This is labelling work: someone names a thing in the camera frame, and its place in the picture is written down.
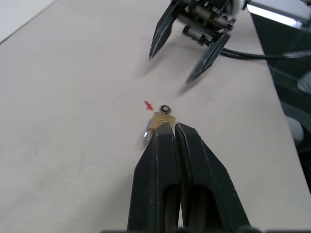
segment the red mark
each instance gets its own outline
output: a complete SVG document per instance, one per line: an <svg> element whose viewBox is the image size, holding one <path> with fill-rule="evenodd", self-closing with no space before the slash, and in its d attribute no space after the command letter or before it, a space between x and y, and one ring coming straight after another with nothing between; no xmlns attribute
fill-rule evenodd
<svg viewBox="0 0 311 233"><path fill-rule="evenodd" d="M148 103L147 101L144 101L145 102L145 104L147 105L147 110L151 110L151 111L153 111L154 109L152 108L152 106L151 106L151 104L152 103Z"/></svg>

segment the padlock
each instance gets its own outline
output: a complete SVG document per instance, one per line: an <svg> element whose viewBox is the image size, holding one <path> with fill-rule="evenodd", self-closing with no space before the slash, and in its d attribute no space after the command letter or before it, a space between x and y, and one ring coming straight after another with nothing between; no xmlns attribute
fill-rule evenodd
<svg viewBox="0 0 311 233"><path fill-rule="evenodd" d="M154 131L157 129L157 127L159 127L163 123L168 122L170 127L172 129L174 128L175 117L170 115L171 113L170 107L167 105L163 105L161 106L160 111L161 111L160 113L158 112L154 113L154 116L152 117L152 119L148 121L145 134L144 134L144 138L143 138L144 144L147 144L150 141L150 138L152 134L154 133Z"/></svg>

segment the white table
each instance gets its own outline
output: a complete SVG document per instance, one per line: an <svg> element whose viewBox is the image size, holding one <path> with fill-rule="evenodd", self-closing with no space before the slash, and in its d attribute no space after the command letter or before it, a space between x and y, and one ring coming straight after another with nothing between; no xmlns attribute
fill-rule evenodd
<svg viewBox="0 0 311 233"><path fill-rule="evenodd" d="M266 62L172 35L148 61L167 0L58 0L0 46L0 232L125 229L142 133L166 104L226 166L252 225L311 227L311 197ZM248 12L228 48L262 52Z"/></svg>

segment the metal ring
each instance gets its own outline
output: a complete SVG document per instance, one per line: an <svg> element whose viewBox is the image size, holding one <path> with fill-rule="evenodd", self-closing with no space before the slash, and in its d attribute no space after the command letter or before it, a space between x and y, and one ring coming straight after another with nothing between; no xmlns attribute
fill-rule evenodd
<svg viewBox="0 0 311 233"><path fill-rule="evenodd" d="M171 113L171 108L167 105L162 105L161 108L161 113L165 113L165 114L170 114Z"/></svg>

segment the brass padlock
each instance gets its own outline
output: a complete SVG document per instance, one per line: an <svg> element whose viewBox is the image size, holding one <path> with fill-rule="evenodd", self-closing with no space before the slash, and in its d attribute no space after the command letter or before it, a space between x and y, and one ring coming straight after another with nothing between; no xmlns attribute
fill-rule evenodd
<svg viewBox="0 0 311 233"><path fill-rule="evenodd" d="M150 141L150 138L153 132L163 123L168 122L170 127L173 129L175 125L175 117L170 115L171 109L167 105L163 105L160 108L160 113L154 113L152 119L148 121L147 128L145 130L143 143L147 144Z"/></svg>

